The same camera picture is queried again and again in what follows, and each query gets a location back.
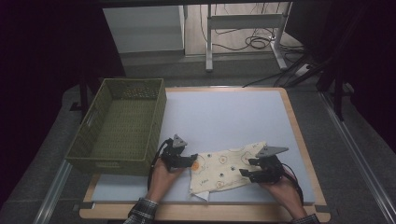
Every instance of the light blue board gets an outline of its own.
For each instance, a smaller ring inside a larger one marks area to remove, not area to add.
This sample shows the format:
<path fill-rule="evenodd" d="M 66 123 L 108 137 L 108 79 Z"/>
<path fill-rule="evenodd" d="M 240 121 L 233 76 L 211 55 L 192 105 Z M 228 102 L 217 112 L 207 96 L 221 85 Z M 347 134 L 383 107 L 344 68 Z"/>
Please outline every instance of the light blue board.
<path fill-rule="evenodd" d="M 266 141 L 268 146 L 288 147 L 278 154 L 297 175 L 304 201 L 315 201 L 303 159 L 278 91 L 167 92 L 160 144 L 177 133 L 188 145 L 184 156 L 220 151 Z M 163 203 L 206 203 L 190 196 L 187 169 Z M 132 202 L 147 192 L 142 176 L 101 175 L 92 195 L 94 202 Z M 270 203 L 274 199 L 257 184 L 210 193 L 210 203 Z"/>

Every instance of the plaid sleeve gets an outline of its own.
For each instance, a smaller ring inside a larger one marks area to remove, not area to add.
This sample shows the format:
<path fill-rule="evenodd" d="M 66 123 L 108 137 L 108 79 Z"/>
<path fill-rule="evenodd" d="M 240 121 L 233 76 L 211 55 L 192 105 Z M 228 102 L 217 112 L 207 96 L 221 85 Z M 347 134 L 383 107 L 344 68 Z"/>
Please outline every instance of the plaid sleeve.
<path fill-rule="evenodd" d="M 291 224 L 320 224 L 320 222 L 317 215 L 313 214 L 311 216 L 294 219 L 291 221 Z"/>
<path fill-rule="evenodd" d="M 157 203 L 149 199 L 139 198 L 139 201 L 132 208 L 124 224 L 150 224 L 154 220 L 157 206 Z"/>

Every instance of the wall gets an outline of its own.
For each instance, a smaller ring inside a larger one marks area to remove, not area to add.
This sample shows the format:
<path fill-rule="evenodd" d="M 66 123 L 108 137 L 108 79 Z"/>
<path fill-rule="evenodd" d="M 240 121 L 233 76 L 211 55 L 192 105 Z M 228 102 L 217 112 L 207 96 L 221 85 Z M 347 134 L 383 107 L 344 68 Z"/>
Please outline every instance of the wall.
<path fill-rule="evenodd" d="M 183 7 L 105 8 L 119 53 L 184 49 Z"/>

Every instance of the wooden frame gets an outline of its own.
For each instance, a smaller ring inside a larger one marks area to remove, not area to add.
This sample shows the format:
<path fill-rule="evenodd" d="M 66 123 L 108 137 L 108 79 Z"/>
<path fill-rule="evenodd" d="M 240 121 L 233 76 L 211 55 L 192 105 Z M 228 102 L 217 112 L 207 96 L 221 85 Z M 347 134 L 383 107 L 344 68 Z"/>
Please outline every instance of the wooden frame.
<path fill-rule="evenodd" d="M 317 214 L 320 222 L 330 220 L 329 212 L 319 212 L 319 207 L 326 207 L 326 201 L 315 174 L 314 167 L 306 149 L 303 136 L 294 116 L 293 109 L 287 92 L 282 88 L 168 88 L 166 91 L 279 91 L 288 114 L 291 128 L 293 129 L 295 139 L 300 149 L 304 161 L 305 169 L 308 173 L 311 185 L 315 194 L 316 201 L 314 204 L 306 205 L 304 208 L 309 214 Z M 92 177 L 91 184 L 88 187 L 83 204 L 88 204 L 89 208 L 81 208 L 79 214 L 83 218 L 101 218 L 101 219 L 126 219 L 128 213 L 134 206 L 132 203 L 93 203 L 93 190 L 99 180 L 100 175 Z M 188 220 L 188 221 L 268 221 L 284 222 L 290 221 L 289 212 L 278 204 L 163 204 L 160 205 L 156 220 Z"/>

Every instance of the person's left hand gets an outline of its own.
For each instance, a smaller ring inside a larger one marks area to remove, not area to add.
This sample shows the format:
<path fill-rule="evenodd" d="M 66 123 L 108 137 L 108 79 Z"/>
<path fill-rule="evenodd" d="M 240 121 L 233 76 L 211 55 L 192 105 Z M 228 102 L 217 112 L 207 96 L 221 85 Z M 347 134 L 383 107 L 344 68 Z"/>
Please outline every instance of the person's left hand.
<path fill-rule="evenodd" d="M 154 165 L 154 172 L 146 198 L 159 203 L 184 170 L 184 168 L 177 168 L 168 172 L 165 163 L 159 158 Z"/>

